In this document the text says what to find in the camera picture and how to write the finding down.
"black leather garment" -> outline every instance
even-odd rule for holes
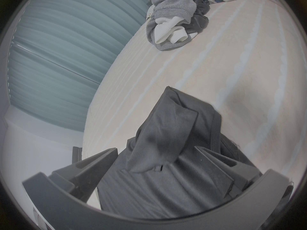
[[[205,16],[206,13],[210,10],[210,6],[208,2],[203,0],[193,0],[196,5],[196,11],[191,18],[190,24],[182,24],[188,34],[191,33],[200,33],[203,31],[204,28],[207,27],[209,23],[208,17]]]
[[[231,200],[232,179],[202,153],[210,157],[210,151],[256,168],[220,133],[221,120],[210,104],[166,87],[136,137],[127,141],[99,182],[102,210],[166,219],[201,213]]]

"mattress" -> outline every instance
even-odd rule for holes
[[[175,50],[158,51],[141,26],[91,102],[82,156],[121,152],[171,86],[212,104],[222,133],[262,172],[272,168],[297,186],[307,161],[305,41],[275,0],[210,7],[207,28]]]

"pleated curtain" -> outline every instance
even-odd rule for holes
[[[31,0],[8,61],[11,104],[83,131],[92,98],[130,38],[148,0]]]

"wall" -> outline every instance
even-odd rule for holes
[[[82,146],[83,133],[38,120],[10,106],[3,144],[2,175],[11,193],[34,221],[33,206],[22,181],[38,172],[52,171],[71,164],[72,147]]]

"gray waffle-knit sweater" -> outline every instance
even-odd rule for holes
[[[146,25],[146,35],[148,41],[161,51],[179,48],[190,42],[191,37],[188,35],[188,38],[183,42],[176,42],[172,44],[170,41],[166,40],[163,43],[156,44],[154,39],[154,28],[156,27],[157,23],[155,20],[160,17],[173,18],[178,16],[184,18],[180,24],[190,24],[191,18],[196,11],[196,3],[193,0],[151,0],[151,2],[153,5],[155,5],[155,8]]]

